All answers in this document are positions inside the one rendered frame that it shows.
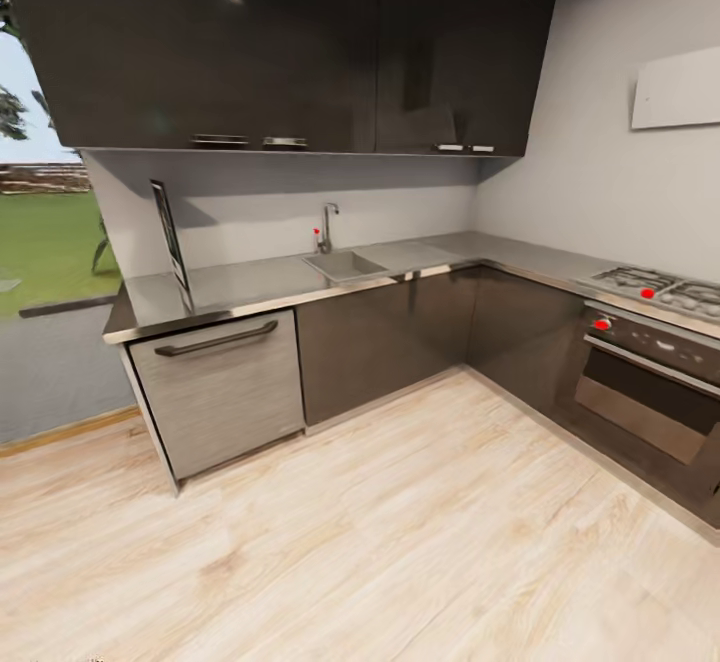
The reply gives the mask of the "poster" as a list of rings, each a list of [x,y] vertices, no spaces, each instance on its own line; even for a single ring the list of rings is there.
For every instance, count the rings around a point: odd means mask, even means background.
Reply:
[[[160,210],[160,216],[162,216],[162,226],[164,226],[164,234],[166,234],[166,242],[168,242],[168,248],[170,250],[170,256],[172,258],[172,268],[175,274],[183,284],[185,289],[189,292],[190,286],[188,286],[188,280],[186,276],[186,264],[182,262],[182,254],[180,254],[180,246],[178,246],[178,238],[176,236],[176,228],[174,228],[174,220],[172,220],[172,210],[170,210],[170,204],[168,203],[168,188],[166,188],[166,182],[158,182],[154,180],[152,186],[156,190],[152,190],[156,194],[156,202],[158,202],[158,210]]]

